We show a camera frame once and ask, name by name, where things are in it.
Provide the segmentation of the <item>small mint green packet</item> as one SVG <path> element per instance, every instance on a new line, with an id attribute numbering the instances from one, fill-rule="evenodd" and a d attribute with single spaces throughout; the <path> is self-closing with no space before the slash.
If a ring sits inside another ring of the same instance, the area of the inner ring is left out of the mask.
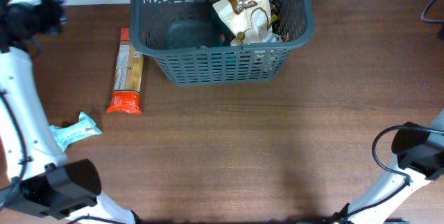
<path id="1" fill-rule="evenodd" d="M 78 122 L 71 126 L 66 128 L 49 126 L 49 128 L 62 151 L 66 151 L 69 145 L 77 141 L 103 133 L 96 122 L 84 112 L 80 112 Z"/>

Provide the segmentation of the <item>orange pasta packet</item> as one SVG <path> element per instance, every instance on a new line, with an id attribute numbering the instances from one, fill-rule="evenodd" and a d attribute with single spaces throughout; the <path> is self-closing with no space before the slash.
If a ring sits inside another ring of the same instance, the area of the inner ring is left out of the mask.
<path id="1" fill-rule="evenodd" d="M 129 38 L 129 28 L 121 28 L 119 52 L 115 67 L 112 98 L 106 110 L 140 114 L 140 86 L 144 56 L 136 50 Z"/>

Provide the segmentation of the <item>green Nescafe bag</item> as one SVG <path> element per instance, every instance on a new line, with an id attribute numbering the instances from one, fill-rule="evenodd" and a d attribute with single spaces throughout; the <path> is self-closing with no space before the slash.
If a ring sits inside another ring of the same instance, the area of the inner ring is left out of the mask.
<path id="1" fill-rule="evenodd" d="M 242 42 L 234 36 L 234 34 L 230 31 L 230 29 L 222 22 L 218 13 L 213 9 L 211 11 L 211 24 L 214 30 L 212 35 L 214 46 L 240 46 Z M 257 44 L 257 43 L 278 43 L 282 42 L 282 38 L 273 33 L 270 29 L 265 33 L 262 32 L 259 34 L 259 39 L 254 42 L 249 42 L 249 44 Z"/>

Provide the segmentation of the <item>beige Pantree snack bag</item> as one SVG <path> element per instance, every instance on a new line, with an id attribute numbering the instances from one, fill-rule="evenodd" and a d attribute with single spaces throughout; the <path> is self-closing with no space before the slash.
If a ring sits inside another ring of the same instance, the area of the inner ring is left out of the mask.
<path id="1" fill-rule="evenodd" d="M 273 33 L 269 0 L 220 0 L 213 9 L 228 28 L 230 46 L 277 43 L 282 38 Z"/>

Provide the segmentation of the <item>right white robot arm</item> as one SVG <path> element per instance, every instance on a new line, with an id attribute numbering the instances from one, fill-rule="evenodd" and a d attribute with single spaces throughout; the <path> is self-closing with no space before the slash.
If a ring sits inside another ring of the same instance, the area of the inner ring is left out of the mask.
<path id="1" fill-rule="evenodd" d="M 379 140 L 395 132 L 389 165 L 377 156 Z M 389 216 L 415 191 L 443 175 L 443 113 L 424 127 L 412 122 L 381 131 L 372 143 L 372 156 L 383 173 L 357 200 L 333 214 L 328 223 L 397 223 Z"/>

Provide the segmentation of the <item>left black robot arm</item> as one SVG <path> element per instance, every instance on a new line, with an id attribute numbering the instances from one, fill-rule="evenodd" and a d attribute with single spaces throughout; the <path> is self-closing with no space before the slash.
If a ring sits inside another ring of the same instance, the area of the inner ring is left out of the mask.
<path id="1" fill-rule="evenodd" d="M 88 159 L 69 161 L 50 130 L 37 94 L 33 63 L 15 42 L 58 23 L 61 7 L 1 0 L 1 142 L 11 185 L 1 190 L 1 207 L 70 223 L 140 223 L 101 187 Z"/>

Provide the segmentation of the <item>grey plastic basket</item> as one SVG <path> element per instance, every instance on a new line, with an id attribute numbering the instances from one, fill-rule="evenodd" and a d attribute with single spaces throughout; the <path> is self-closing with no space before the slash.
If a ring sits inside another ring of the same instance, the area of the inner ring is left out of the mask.
<path id="1" fill-rule="evenodd" d="M 269 0 L 282 42 L 214 46 L 210 14 L 217 1 L 130 0 L 130 41 L 171 82 L 206 85 L 270 80 L 314 34 L 311 0 Z"/>

